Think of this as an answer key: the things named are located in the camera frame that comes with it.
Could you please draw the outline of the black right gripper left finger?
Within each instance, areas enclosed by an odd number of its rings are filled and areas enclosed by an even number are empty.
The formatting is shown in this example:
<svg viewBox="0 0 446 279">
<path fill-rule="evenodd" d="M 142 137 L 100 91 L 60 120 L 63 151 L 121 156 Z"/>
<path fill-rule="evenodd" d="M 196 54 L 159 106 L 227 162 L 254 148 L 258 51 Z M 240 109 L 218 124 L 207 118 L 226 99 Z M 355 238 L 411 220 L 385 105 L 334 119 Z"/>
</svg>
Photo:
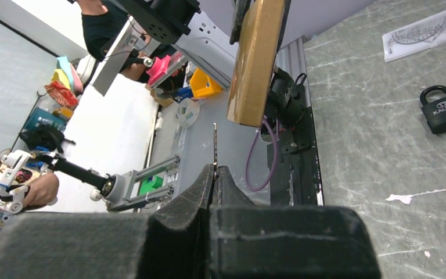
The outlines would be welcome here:
<svg viewBox="0 0 446 279">
<path fill-rule="evenodd" d="M 22 213 L 0 231 L 0 278 L 207 278 L 214 168 L 151 214 Z"/>
</svg>

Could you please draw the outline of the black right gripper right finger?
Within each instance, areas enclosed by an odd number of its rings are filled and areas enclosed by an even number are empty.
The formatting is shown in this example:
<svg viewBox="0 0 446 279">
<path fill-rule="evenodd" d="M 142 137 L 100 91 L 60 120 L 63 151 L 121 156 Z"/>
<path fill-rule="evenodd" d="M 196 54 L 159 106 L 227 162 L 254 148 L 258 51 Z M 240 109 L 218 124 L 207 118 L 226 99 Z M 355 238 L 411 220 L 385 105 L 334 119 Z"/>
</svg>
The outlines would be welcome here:
<svg viewBox="0 0 446 279">
<path fill-rule="evenodd" d="M 255 205 L 225 166 L 209 217 L 212 278 L 380 278 L 366 225 L 352 209 Z"/>
</svg>

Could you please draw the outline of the brass padlock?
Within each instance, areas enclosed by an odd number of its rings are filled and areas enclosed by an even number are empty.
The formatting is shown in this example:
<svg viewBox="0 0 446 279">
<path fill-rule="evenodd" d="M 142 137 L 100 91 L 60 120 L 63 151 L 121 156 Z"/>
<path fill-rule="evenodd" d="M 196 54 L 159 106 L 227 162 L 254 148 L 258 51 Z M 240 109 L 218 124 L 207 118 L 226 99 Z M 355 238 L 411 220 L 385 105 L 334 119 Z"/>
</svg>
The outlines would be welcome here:
<svg viewBox="0 0 446 279">
<path fill-rule="evenodd" d="M 236 124 L 261 125 L 287 3 L 255 1 L 240 18 L 238 53 L 226 115 Z"/>
</svg>

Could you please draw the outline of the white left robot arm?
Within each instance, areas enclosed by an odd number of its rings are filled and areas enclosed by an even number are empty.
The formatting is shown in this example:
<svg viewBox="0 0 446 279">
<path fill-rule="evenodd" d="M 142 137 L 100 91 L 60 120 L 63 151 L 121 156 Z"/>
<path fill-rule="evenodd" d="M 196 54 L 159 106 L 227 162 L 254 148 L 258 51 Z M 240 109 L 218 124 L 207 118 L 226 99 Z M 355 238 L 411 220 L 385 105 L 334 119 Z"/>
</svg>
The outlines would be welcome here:
<svg viewBox="0 0 446 279">
<path fill-rule="evenodd" d="M 119 4 L 138 24 L 130 41 L 135 49 L 149 54 L 160 44 L 171 45 L 223 89 L 230 88 L 239 45 L 201 10 L 199 1 Z"/>
</svg>

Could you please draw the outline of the operator hand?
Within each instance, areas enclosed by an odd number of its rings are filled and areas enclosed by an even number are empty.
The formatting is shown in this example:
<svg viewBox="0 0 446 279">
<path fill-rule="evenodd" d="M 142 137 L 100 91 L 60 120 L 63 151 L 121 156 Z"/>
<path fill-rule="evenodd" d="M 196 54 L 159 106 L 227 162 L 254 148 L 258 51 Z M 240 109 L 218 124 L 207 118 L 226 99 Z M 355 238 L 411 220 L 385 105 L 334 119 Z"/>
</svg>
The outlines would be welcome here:
<svg viewBox="0 0 446 279">
<path fill-rule="evenodd" d="M 23 207 L 46 206 L 57 197 L 59 179 L 53 173 L 46 173 L 29 185 L 27 195 L 23 199 Z"/>
</svg>

